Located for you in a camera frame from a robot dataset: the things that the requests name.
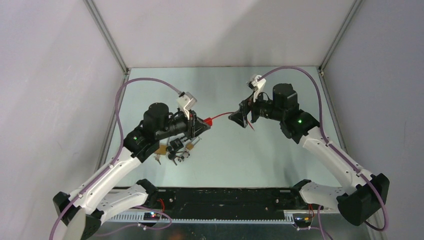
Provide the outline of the black Kaijing padlock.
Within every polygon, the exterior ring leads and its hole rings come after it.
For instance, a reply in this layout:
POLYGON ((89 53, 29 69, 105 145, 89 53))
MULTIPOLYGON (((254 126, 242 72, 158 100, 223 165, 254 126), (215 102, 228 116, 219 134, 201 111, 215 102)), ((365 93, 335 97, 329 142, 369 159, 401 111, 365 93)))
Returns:
POLYGON ((178 151, 185 146, 185 140, 183 138, 176 138, 169 142, 169 146, 173 151, 178 151))

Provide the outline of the black-headed keys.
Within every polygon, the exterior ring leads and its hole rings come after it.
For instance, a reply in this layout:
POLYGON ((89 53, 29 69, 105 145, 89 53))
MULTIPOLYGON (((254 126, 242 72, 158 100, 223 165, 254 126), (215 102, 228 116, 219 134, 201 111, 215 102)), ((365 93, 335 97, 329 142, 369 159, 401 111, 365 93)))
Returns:
POLYGON ((180 150, 180 147, 177 148, 173 148, 172 146, 167 146, 166 147, 166 151, 167 151, 167 157, 169 160, 171 160, 176 166, 177 166, 177 162, 176 162, 176 158, 177 158, 177 152, 180 150))

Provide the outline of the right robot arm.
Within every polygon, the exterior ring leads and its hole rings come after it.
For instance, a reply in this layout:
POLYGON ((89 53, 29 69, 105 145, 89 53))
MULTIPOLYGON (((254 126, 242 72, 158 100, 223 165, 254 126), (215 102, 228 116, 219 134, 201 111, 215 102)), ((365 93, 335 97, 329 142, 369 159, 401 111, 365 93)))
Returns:
POLYGON ((382 208, 387 200, 390 181, 382 173, 375 175, 355 162, 322 133, 320 123, 310 113, 300 109, 298 94, 288 83, 279 83, 272 89, 272 98, 264 99, 258 87, 242 100, 239 109, 228 118, 246 128, 258 118, 279 122, 282 133, 302 146, 329 170, 339 187, 303 180, 291 194, 291 204, 304 209, 309 204, 335 209, 354 226, 364 224, 382 208))

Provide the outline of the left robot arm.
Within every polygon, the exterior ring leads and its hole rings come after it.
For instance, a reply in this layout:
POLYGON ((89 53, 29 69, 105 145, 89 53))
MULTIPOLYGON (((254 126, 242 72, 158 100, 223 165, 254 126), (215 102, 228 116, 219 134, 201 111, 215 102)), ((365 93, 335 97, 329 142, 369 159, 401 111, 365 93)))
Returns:
POLYGON ((140 123, 127 135, 121 135, 116 155, 71 193, 58 192, 53 204, 58 214, 54 223, 65 224, 65 236, 71 240, 87 240, 104 222, 137 206, 153 208, 158 202, 157 188, 147 179, 139 180, 129 193, 113 197, 109 192, 128 173, 137 168, 159 148, 160 142, 183 134, 192 140, 212 126, 210 118, 202 119, 191 109, 178 107, 171 113, 162 102, 149 106, 140 123))

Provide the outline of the small brass padlock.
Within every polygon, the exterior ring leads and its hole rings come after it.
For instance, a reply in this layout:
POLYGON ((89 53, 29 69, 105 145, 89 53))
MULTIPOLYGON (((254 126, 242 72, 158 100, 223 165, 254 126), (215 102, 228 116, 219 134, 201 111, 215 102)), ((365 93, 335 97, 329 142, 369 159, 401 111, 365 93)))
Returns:
POLYGON ((195 147, 195 145, 199 142, 201 140, 201 138, 200 137, 196 137, 196 138, 194 138, 193 140, 191 140, 186 146, 185 146, 185 149, 187 150, 187 151, 191 151, 194 147, 195 147))

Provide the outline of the small padlock keys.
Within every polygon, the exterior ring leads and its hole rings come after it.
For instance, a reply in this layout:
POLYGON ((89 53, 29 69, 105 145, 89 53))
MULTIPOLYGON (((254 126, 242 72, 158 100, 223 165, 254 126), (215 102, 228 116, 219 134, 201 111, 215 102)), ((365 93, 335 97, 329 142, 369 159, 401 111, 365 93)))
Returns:
POLYGON ((189 158, 190 157, 190 151, 189 150, 183 150, 183 151, 180 151, 180 152, 177 152, 177 161, 178 162, 180 162, 180 163, 182 163, 182 162, 184 162, 187 158, 189 158))

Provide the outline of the large brass padlock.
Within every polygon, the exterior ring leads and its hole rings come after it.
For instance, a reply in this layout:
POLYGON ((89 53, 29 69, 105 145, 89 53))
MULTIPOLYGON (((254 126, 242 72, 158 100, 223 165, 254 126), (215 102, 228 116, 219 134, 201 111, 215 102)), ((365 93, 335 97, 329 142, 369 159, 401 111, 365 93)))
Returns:
POLYGON ((167 145, 166 144, 160 144, 159 148, 154 152, 155 155, 161 155, 165 156, 167 154, 167 145))

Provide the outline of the large padlock keys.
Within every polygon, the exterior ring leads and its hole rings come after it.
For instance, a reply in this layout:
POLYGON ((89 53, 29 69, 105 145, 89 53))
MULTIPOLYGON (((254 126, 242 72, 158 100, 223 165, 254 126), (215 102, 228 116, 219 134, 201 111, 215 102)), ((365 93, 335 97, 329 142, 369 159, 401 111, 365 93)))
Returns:
POLYGON ((161 155, 157 154, 154 159, 158 162, 159 165, 161 165, 161 155))

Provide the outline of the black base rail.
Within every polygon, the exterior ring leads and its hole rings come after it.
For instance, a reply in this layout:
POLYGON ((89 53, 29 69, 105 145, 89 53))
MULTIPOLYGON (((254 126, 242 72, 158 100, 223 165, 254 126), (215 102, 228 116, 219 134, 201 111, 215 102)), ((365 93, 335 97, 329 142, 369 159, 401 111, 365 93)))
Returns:
POLYGON ((317 210, 298 187, 157 187, 150 188, 144 207, 163 210, 182 221, 285 220, 285 211, 317 210))

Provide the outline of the aluminium frame post right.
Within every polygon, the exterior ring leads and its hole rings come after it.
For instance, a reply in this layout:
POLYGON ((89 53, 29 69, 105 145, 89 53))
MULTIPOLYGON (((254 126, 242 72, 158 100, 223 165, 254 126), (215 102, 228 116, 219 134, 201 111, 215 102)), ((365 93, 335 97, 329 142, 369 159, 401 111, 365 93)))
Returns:
POLYGON ((321 61, 319 65, 319 72, 324 72, 325 68, 327 67, 328 63, 330 62, 333 54, 335 53, 337 47, 341 43, 344 35, 346 34, 348 28, 350 27, 353 19, 357 15, 358 11, 360 10, 361 6, 363 5, 363 0, 354 0, 352 5, 350 6, 346 16, 344 17, 342 24, 340 25, 338 31, 336 32, 336 35, 334 39, 332 40, 329 48, 327 49, 323 60, 321 61))

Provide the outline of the aluminium frame post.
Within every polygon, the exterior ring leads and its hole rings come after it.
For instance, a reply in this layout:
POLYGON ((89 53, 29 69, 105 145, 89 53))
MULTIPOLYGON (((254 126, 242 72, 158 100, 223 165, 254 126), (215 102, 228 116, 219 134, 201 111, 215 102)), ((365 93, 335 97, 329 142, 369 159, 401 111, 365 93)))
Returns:
POLYGON ((97 4, 94 0, 83 0, 83 2, 88 12, 90 13, 94 23, 96 24, 100 34, 102 35, 107 47, 109 48, 112 56, 118 64, 120 70, 124 75, 127 75, 129 72, 129 67, 125 63, 121 51, 119 50, 118 45, 116 44, 97 4))
POLYGON ((357 15, 358 11, 360 10, 361 6, 363 5, 363 0, 354 0, 352 5, 350 6, 346 16, 344 17, 342 24, 340 25, 338 31, 336 32, 336 35, 334 39, 332 40, 329 48, 327 49, 323 60, 321 61, 319 65, 319 72, 324 72, 325 68, 327 67, 328 63, 330 62, 333 54, 335 53, 337 47, 341 43, 344 35, 346 34, 348 28, 350 27, 353 19, 357 15))

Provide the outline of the aluminium frame post left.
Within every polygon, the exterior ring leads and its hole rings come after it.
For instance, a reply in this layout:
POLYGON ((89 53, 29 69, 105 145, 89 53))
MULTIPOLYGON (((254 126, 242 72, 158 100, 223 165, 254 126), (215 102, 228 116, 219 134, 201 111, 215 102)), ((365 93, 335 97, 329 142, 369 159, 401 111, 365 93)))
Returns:
POLYGON ((118 45, 116 44, 97 4, 94 0, 83 0, 83 2, 88 12, 90 13, 94 23, 96 24, 100 34, 102 35, 107 47, 109 48, 112 56, 118 64, 120 70, 124 75, 127 75, 129 72, 129 67, 125 63, 121 51, 119 50, 118 45))

